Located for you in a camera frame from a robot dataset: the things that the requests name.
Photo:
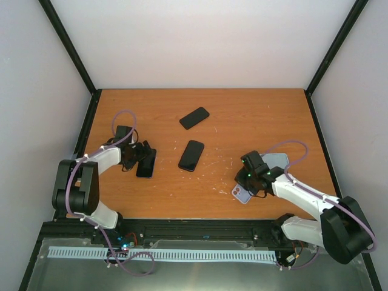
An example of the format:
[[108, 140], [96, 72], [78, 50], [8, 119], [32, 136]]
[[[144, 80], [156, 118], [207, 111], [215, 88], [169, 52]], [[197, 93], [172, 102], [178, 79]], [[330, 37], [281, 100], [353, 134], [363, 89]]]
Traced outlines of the lavender phone case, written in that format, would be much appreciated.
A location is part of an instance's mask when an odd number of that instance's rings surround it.
[[231, 194], [241, 204], [247, 204], [252, 197], [250, 192], [243, 189], [239, 184], [234, 186], [231, 191]]

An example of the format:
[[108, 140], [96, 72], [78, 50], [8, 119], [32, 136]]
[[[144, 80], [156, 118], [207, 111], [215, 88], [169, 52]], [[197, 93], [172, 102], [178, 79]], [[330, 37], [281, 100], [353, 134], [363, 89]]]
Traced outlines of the purple phone black screen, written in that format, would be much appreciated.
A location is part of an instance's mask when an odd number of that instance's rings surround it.
[[187, 146], [181, 156], [181, 159], [179, 160], [178, 167], [182, 170], [193, 172], [196, 169], [203, 150], [203, 143], [195, 140], [190, 140], [187, 143]]

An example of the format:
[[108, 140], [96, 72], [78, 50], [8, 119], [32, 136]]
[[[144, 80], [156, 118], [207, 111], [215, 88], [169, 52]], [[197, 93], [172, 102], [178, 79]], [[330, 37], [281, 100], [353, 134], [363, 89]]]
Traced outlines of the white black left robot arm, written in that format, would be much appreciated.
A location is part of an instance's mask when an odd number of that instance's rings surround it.
[[56, 174], [53, 208], [105, 229], [105, 237], [113, 244], [125, 240], [126, 229], [121, 225], [122, 215], [100, 200], [99, 176], [117, 165], [122, 171], [138, 166], [136, 176], [139, 178], [152, 176], [156, 149], [147, 141], [139, 142], [137, 135], [135, 129], [119, 125], [113, 137], [95, 153], [62, 160]]

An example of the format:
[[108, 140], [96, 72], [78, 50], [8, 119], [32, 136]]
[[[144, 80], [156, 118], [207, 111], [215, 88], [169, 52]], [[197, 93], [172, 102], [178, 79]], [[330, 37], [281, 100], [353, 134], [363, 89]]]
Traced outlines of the blue phone black screen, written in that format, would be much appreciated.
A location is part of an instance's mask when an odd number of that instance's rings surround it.
[[155, 166], [155, 155], [150, 155], [144, 158], [138, 163], [136, 170], [136, 177], [138, 178], [151, 178], [153, 176], [153, 170]]

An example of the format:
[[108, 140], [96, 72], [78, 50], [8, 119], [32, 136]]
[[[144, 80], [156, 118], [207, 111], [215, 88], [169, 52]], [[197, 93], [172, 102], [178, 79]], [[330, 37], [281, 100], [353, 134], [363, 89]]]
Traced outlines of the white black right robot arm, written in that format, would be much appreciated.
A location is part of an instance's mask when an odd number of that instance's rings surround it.
[[282, 245], [301, 241], [322, 247], [337, 262], [348, 264], [360, 253], [372, 252], [376, 236], [358, 202], [327, 195], [293, 177], [287, 168], [269, 167], [263, 156], [251, 151], [241, 157], [235, 176], [237, 198], [272, 195], [304, 210], [311, 219], [286, 213], [273, 222], [272, 238]]

